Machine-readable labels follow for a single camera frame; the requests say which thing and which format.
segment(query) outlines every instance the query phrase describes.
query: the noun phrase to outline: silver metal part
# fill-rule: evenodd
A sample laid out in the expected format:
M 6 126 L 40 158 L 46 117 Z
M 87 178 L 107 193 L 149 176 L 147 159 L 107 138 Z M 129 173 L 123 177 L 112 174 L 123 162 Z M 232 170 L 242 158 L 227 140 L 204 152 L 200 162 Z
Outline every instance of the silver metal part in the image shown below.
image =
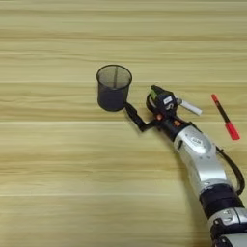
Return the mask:
M 194 126 L 189 125 L 181 131 L 174 146 L 187 167 L 192 187 L 198 197 L 214 184 L 233 186 L 216 157 L 215 145 Z
M 233 247 L 247 246 L 247 233 L 222 235 L 221 236 L 222 242 L 225 241 L 224 238 L 227 238 Z
M 217 219 L 221 219 L 225 226 L 247 223 L 246 214 L 245 208 L 227 208 L 214 213 L 208 220 L 208 226 L 211 229 L 215 223 L 217 224 Z

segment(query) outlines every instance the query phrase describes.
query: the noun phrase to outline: table surface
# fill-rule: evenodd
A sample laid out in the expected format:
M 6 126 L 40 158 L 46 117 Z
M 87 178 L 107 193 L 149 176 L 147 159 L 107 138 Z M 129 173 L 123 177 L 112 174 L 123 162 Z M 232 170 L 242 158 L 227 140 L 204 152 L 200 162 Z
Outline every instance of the table surface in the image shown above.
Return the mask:
M 245 0 L 0 0 L 0 245 L 210 246 L 172 144 L 100 109 L 96 71 L 129 68 L 145 120 L 153 83 L 201 107 L 247 178 L 246 34 Z

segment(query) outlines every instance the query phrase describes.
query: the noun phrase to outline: red marker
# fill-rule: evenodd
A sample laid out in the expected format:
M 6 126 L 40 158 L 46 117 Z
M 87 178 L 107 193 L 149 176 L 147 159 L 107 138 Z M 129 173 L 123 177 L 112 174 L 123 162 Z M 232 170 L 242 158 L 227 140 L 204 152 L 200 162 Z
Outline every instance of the red marker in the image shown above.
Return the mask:
M 226 122 L 226 129 L 230 133 L 232 139 L 233 140 L 239 140 L 240 139 L 239 134 L 237 133 L 233 123 L 230 121 L 230 119 L 228 118 L 228 115 L 226 114 L 223 107 L 221 106 L 217 96 L 211 95 L 211 97 L 212 97 L 213 101 L 215 102 L 221 116 L 223 117 L 224 121 Z

